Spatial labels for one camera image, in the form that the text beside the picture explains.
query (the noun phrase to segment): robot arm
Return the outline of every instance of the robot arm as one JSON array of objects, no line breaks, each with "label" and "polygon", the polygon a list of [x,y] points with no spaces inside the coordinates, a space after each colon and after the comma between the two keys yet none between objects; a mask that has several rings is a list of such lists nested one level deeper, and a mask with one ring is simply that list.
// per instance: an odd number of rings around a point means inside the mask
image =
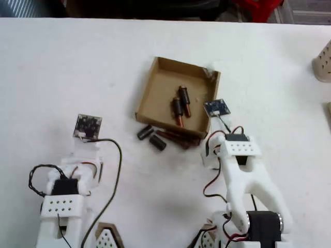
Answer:
[{"label": "robot arm", "polygon": [[[277,186],[271,181],[253,138],[244,134],[220,135],[213,140],[213,147],[216,146],[220,147],[215,154],[221,161],[228,189],[227,213],[231,213],[228,233],[246,235],[245,241],[233,243],[235,247],[269,248],[268,243],[276,243],[276,247],[291,247],[282,235],[291,232],[291,214]],[[244,194],[255,195],[269,211],[247,212]],[[224,214],[214,213],[213,223],[218,227],[218,240],[227,244],[230,239],[222,228],[226,221]]]}]

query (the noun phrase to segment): battery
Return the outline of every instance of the battery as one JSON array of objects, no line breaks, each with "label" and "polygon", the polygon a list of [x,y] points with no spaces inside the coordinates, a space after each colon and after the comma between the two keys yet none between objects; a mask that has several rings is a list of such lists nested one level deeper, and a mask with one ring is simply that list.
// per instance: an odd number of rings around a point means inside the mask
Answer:
[{"label": "battery", "polygon": [[167,144],[156,135],[153,135],[152,137],[150,137],[149,142],[151,144],[153,144],[160,151],[163,151],[165,149],[165,147],[167,146]]},{"label": "battery", "polygon": [[153,132],[154,132],[154,130],[153,130],[152,126],[148,125],[137,133],[137,137],[138,137],[138,139],[140,139],[142,141],[143,139],[148,137]]}]

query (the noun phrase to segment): blue circuit board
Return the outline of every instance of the blue circuit board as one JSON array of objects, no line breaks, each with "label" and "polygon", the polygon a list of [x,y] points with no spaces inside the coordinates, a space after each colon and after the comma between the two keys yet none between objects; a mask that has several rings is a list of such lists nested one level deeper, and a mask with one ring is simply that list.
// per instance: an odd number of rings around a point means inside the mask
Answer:
[{"label": "blue circuit board", "polygon": [[231,113],[223,99],[205,102],[203,105],[209,117],[228,115]]}]

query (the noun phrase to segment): copper battery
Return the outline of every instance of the copper battery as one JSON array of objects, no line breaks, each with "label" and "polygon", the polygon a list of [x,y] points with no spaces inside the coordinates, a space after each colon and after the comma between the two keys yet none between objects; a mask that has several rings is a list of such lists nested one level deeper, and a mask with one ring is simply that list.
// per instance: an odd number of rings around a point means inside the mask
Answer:
[{"label": "copper battery", "polygon": [[190,98],[188,97],[187,88],[185,86],[180,86],[178,89],[178,93],[182,106],[185,110],[185,115],[187,117],[191,117]]},{"label": "copper battery", "polygon": [[183,120],[182,120],[183,109],[182,109],[182,105],[180,104],[180,99],[178,97],[175,97],[172,100],[172,108],[173,108],[173,112],[175,114],[177,125],[180,127],[183,127],[184,126]]}]

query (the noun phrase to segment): white table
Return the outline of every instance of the white table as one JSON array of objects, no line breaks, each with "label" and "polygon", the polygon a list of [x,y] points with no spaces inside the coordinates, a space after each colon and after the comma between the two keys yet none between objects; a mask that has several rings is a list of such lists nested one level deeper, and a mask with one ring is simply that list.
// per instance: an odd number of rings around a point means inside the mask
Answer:
[{"label": "white table", "polygon": [[[215,171],[200,151],[168,144],[162,153],[136,132],[139,91],[154,56],[222,72],[219,98],[232,122],[261,146],[267,169],[293,214],[295,247],[328,247],[331,238],[331,135],[323,103],[331,84],[311,60],[329,26],[79,19],[0,19],[1,247],[33,247],[42,198],[27,186],[34,165],[72,149],[77,114],[103,117],[100,137],[124,151],[114,202],[101,220],[115,223],[126,247],[186,247],[220,199],[205,198]],[[118,154],[103,143],[99,211],[112,192]],[[46,171],[34,184],[44,189]],[[220,178],[209,192],[225,193]]]}]

